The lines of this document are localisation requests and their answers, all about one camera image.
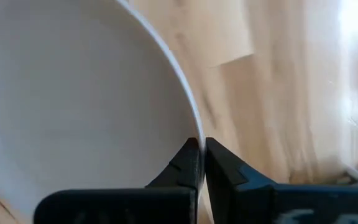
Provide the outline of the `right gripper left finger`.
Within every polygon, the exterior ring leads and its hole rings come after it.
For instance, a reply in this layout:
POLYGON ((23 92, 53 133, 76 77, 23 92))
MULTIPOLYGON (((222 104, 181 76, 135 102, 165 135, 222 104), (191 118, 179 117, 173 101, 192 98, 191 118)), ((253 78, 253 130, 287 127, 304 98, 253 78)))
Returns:
POLYGON ((37 205, 33 222, 196 223, 200 159, 197 139, 189 138, 166 168, 145 187, 62 190, 37 205))

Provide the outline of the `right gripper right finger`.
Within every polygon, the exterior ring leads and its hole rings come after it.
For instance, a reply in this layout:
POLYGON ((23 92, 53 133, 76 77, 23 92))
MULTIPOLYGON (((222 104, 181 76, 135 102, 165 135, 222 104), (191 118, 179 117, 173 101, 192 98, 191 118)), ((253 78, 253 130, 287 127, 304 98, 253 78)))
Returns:
POLYGON ((358 187, 278 184, 213 138, 204 163, 215 223, 358 223, 358 187))

